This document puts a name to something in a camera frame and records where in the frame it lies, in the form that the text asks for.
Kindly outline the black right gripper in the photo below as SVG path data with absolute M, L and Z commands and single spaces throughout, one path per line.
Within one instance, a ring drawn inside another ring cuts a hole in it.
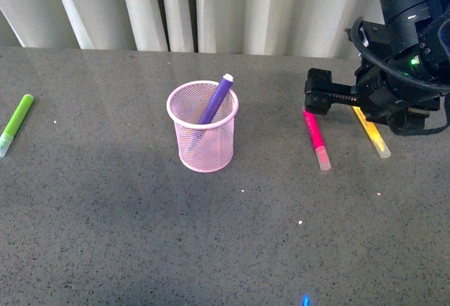
M 334 83 L 330 70 L 308 70 L 305 110 L 325 116 L 333 104 L 357 106 L 358 99 L 369 121 L 387 125 L 397 136 L 440 133 L 439 127 L 425 128 L 430 113 L 440 109 L 440 21 L 413 30 L 413 44 L 397 56 L 390 49 L 401 38 L 384 44 L 381 29 L 363 20 L 353 24 L 353 44 L 362 56 L 356 88 Z M 370 38 L 371 30 L 380 38 Z

